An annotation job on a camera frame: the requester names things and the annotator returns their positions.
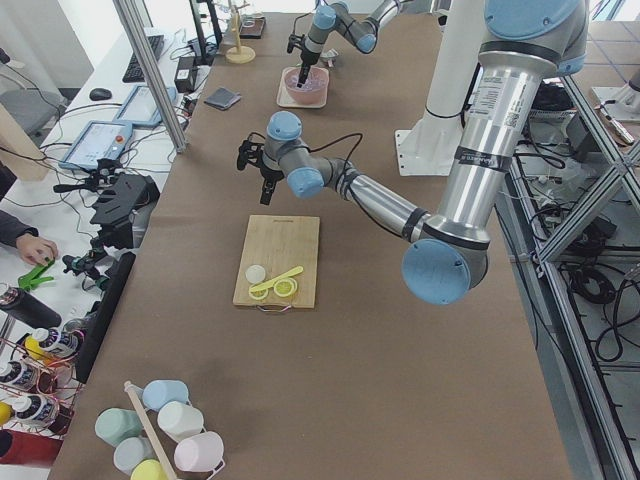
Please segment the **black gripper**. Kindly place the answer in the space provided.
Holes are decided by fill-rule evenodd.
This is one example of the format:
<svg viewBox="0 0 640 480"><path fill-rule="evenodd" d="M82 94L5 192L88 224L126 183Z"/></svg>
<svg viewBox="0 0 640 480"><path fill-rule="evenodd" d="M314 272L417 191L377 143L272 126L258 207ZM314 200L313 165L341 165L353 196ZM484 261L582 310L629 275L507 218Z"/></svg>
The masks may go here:
<svg viewBox="0 0 640 480"><path fill-rule="evenodd" d="M264 179L262 191L264 193L273 193L279 181L285 178L283 172L279 169L273 169L266 164L260 167L261 175Z"/></svg>
<svg viewBox="0 0 640 480"><path fill-rule="evenodd" d="M317 64L317 53L304 47L301 50L300 58L304 68L310 68Z"/></svg>

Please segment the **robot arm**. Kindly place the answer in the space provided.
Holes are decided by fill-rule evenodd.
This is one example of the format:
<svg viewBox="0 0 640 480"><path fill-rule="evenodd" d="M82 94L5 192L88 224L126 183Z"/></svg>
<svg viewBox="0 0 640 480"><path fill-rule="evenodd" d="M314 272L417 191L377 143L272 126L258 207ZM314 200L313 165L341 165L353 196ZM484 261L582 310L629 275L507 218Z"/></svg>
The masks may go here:
<svg viewBox="0 0 640 480"><path fill-rule="evenodd" d="M380 30L403 12L410 1L383 1L364 20L357 20L344 2L319 5L306 35L290 35L287 51L300 50L303 67L315 65L331 33L336 32L360 53L371 53L378 42Z"/></svg>
<svg viewBox="0 0 640 480"><path fill-rule="evenodd" d="M431 304L453 303L484 278L490 244L486 225L539 85L573 74L584 63L584 1L487 1L481 15L479 89L435 212L410 203L348 160L312 155L293 113L280 111L270 118L257 152L263 203L279 181L299 198L335 190L408 242L404 282Z"/></svg>

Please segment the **person hand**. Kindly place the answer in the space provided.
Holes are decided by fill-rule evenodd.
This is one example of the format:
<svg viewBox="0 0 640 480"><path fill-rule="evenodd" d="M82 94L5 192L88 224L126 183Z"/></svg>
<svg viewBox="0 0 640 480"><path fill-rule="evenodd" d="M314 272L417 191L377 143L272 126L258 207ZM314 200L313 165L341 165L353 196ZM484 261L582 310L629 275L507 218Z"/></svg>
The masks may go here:
<svg viewBox="0 0 640 480"><path fill-rule="evenodd" d="M16 249L20 257L30 265L46 265L59 256L55 242L30 233L16 238Z"/></svg>

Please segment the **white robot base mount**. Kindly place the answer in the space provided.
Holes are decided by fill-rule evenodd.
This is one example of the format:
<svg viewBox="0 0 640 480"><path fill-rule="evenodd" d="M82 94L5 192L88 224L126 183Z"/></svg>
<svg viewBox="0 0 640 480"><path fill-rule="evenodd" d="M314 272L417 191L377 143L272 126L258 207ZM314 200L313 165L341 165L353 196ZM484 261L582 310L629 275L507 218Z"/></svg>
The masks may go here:
<svg viewBox="0 0 640 480"><path fill-rule="evenodd" d="M424 114L412 129L395 132L403 176L446 176L451 170L465 107L479 73L478 53L486 32L484 5L477 0L450 3Z"/></svg>

